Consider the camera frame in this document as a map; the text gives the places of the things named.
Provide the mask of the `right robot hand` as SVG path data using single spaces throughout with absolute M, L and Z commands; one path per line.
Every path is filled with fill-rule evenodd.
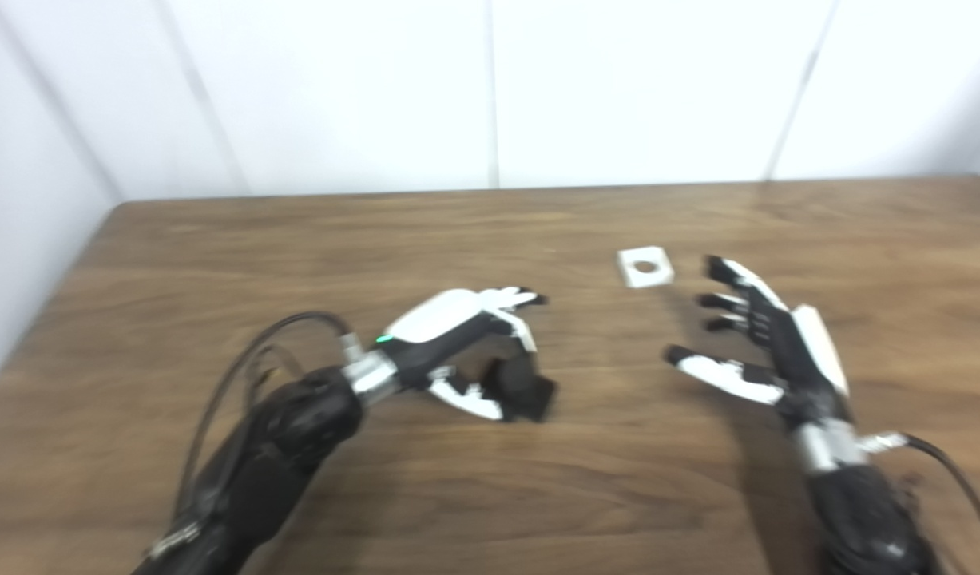
M 705 330 L 740 332 L 767 354 L 768 364 L 679 345 L 666 348 L 666 363 L 724 393 L 773 406 L 790 430 L 830 419 L 854 423 L 843 365 L 819 311 L 807 304 L 790 308 L 763 278 L 734 260 L 706 256 L 704 271 L 731 290 L 697 297 L 702 308 L 720 310 L 705 321 Z

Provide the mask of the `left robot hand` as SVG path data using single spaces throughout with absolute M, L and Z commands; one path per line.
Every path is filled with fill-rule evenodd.
M 387 381 L 395 389 L 427 391 L 486 421 L 521 418 L 542 423 L 555 400 L 557 384 L 538 371 L 538 347 L 518 311 L 547 301 L 541 292 L 519 285 L 442 291 L 385 328 L 371 353 L 390 368 Z M 518 349 L 492 358 L 477 379 L 450 364 L 491 335 L 505 336 Z

